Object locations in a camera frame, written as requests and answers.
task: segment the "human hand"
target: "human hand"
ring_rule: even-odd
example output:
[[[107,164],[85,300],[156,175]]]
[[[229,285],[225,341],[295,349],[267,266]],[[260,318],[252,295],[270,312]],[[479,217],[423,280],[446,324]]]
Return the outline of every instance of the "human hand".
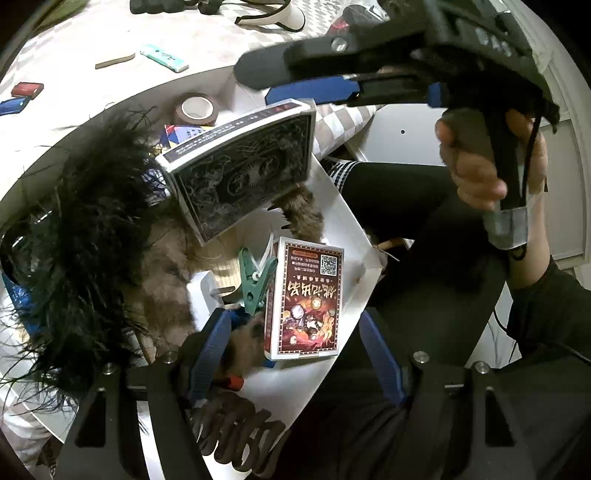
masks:
[[[525,151],[533,123],[516,110],[507,112],[505,119],[509,129],[519,138]],[[435,134],[441,142],[439,148],[441,159],[451,171],[452,179],[457,185],[458,196],[476,209],[494,210],[495,202],[507,195],[507,185],[497,176],[494,163],[490,159],[454,147],[455,134],[443,120],[438,120],[435,124]],[[536,194],[542,191],[547,171],[546,143],[544,136],[538,133],[528,172],[530,193]]]

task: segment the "green clothespin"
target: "green clothespin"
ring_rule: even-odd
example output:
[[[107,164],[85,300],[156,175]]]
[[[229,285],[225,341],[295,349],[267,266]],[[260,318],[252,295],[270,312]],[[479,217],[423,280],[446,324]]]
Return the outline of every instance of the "green clothespin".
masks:
[[[278,261],[276,258],[268,258],[259,274],[250,250],[242,247],[238,252],[238,263],[242,279],[244,310],[247,314],[254,315],[256,309],[261,306],[261,302],[265,300],[269,280],[275,274]]]

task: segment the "red lighter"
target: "red lighter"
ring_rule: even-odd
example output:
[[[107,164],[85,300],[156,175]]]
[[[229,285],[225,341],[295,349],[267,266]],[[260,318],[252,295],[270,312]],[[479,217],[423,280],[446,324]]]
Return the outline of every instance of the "red lighter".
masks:
[[[33,100],[42,90],[42,83],[19,82],[14,86],[10,94],[13,97],[31,97],[31,100]]]

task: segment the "person's arm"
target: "person's arm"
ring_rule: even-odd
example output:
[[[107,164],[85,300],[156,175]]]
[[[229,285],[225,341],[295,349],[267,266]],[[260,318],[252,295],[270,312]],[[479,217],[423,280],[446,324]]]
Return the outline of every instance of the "person's arm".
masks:
[[[523,147],[527,145],[532,123],[515,110],[506,115],[507,125],[519,138]],[[497,176],[494,163],[489,159],[460,151],[454,147],[455,134],[439,120],[436,134],[441,141],[441,158],[450,168],[457,194],[468,205],[480,210],[493,210],[495,202],[505,197],[507,186]],[[509,260],[511,265],[509,288],[514,291],[536,283],[550,263],[550,247],[546,237],[544,182],[548,169],[548,154],[544,137],[538,134],[532,152],[528,187],[532,195],[529,205],[530,233],[527,253],[523,260]]]

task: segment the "forearm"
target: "forearm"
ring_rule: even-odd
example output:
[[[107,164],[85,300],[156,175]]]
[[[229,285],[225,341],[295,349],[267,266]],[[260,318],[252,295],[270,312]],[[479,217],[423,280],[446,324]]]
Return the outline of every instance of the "forearm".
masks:
[[[509,258],[510,271],[507,284],[510,290],[529,287],[536,283],[550,263],[550,246],[546,236],[544,192],[536,195],[535,203],[528,212],[530,216],[530,234],[527,253],[523,260]]]

